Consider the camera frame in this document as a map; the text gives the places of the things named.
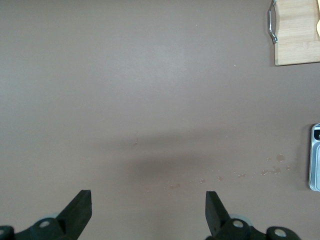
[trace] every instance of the wooden cutting board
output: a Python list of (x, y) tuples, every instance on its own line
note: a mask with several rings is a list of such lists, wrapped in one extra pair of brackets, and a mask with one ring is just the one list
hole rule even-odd
[(275, 65), (320, 62), (320, 19), (317, 0), (277, 0)]

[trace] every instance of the gray tabletop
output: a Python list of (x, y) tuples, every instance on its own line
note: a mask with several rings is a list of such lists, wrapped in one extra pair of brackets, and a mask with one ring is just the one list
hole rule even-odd
[(320, 64), (274, 65), (270, 1), (0, 2), (0, 225), (92, 191), (80, 240), (201, 240), (205, 193), (319, 239)]

